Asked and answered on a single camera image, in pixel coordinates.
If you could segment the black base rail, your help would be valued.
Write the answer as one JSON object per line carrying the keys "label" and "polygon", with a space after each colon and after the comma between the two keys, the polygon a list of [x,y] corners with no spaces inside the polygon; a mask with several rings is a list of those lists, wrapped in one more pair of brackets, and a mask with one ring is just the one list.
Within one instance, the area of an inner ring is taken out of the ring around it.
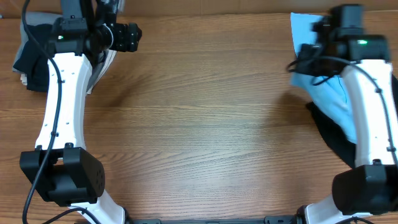
{"label": "black base rail", "polygon": [[292,224],[302,223],[293,215],[266,216],[264,218],[213,219],[213,220],[160,220],[160,219],[132,219],[125,224]]}

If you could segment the black polo shirt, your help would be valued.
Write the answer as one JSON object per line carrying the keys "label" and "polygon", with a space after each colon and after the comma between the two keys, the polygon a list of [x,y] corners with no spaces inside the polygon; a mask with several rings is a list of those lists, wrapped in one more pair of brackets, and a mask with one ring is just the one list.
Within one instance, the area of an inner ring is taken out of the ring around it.
{"label": "black polo shirt", "polygon": [[326,98],[307,103],[318,132],[326,145],[350,168],[355,167],[356,129],[351,100],[341,77],[328,81]]}

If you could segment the light blue t-shirt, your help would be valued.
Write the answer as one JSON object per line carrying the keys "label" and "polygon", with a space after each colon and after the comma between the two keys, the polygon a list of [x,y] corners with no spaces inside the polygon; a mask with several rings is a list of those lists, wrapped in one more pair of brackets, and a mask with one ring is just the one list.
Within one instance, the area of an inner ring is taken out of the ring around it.
{"label": "light blue t-shirt", "polygon": [[[294,51],[298,54],[303,44],[314,44],[316,33],[312,31],[312,25],[318,22],[322,16],[311,14],[290,14],[292,28],[292,41]],[[314,83],[324,80],[325,77],[312,77],[300,73],[294,73],[291,84],[304,89],[312,98],[314,104],[320,111],[342,130],[343,136],[349,142],[357,143],[356,130],[354,126],[351,101],[346,92],[343,79],[335,76],[321,85]]]}

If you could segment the black folded shirt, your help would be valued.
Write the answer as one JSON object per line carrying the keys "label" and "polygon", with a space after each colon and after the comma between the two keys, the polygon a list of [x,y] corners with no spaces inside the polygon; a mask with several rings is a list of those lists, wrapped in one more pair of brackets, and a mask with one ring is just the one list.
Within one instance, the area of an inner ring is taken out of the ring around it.
{"label": "black folded shirt", "polygon": [[[40,46],[45,47],[52,31],[52,25],[28,25],[28,28]],[[13,68],[25,75],[25,83],[28,90],[48,92],[49,68],[47,61],[48,58],[38,49],[33,41],[28,39],[22,49],[21,56],[14,63]]]}

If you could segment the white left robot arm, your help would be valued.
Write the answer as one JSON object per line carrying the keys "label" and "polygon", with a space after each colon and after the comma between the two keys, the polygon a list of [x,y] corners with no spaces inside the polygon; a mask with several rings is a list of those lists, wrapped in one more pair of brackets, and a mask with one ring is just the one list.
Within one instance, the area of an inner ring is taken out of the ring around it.
{"label": "white left robot arm", "polygon": [[85,99],[117,52],[135,52],[142,36],[135,23],[119,24],[120,0],[62,1],[46,44],[39,50],[49,69],[44,121],[32,151],[19,165],[34,194],[78,212],[88,223],[132,223],[105,189],[102,163],[86,150]]}

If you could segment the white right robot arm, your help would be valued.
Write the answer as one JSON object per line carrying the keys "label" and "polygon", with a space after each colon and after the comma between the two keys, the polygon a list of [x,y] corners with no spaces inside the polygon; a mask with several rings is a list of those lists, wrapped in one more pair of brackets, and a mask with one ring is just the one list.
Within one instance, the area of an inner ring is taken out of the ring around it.
{"label": "white right robot arm", "polygon": [[292,83],[327,145],[349,166],[331,195],[300,208],[295,223],[349,223],[397,211],[397,79],[387,39],[368,34],[363,7],[290,16]]}

